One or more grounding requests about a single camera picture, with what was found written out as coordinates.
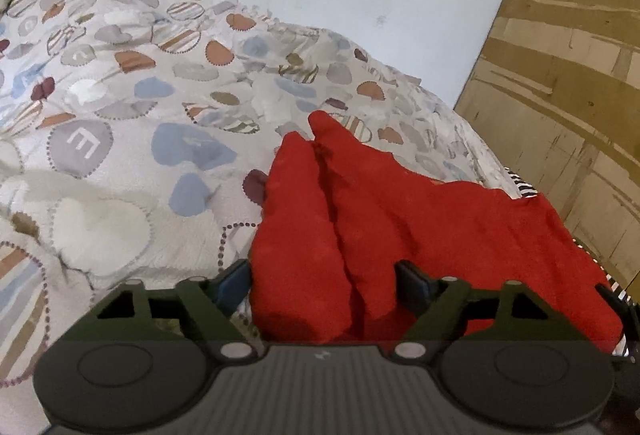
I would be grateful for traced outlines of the red long-sleeve sweater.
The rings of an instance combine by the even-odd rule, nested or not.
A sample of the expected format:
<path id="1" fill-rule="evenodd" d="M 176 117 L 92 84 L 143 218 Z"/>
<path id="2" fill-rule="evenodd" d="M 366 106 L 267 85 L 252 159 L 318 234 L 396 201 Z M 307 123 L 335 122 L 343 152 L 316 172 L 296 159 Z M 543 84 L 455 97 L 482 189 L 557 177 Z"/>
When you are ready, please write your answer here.
<path id="1" fill-rule="evenodd" d="M 394 266 L 497 290 L 528 285 L 601 351 L 622 324 L 601 299 L 603 271 L 541 195 L 512 198 L 469 181 L 411 172 L 321 111 L 314 135 L 285 135 L 271 165 L 252 247 L 250 308 L 273 342 L 399 340 L 413 315 Z"/>

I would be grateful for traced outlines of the patterned heart print quilt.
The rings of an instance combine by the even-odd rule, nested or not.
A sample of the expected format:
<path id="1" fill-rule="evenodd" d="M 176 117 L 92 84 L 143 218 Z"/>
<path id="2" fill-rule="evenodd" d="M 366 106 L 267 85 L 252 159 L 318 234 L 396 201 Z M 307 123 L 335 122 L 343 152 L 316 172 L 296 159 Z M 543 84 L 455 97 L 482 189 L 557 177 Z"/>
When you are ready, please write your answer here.
<path id="1" fill-rule="evenodd" d="M 323 110 L 415 172 L 517 196 L 461 116 L 340 34 L 234 0 L 1 13 L 1 429 L 47 427 L 39 357 L 106 290 L 247 252 L 258 177 Z"/>

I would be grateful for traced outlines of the wooden plywood board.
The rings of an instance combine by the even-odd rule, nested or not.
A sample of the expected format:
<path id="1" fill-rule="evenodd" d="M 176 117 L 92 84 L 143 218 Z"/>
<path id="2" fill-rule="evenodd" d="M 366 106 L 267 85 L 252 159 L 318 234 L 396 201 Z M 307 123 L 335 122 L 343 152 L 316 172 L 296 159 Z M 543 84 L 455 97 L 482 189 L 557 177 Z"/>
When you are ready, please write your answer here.
<path id="1" fill-rule="evenodd" d="M 624 288 L 639 279 L 639 0 L 502 0 L 457 112 Z"/>

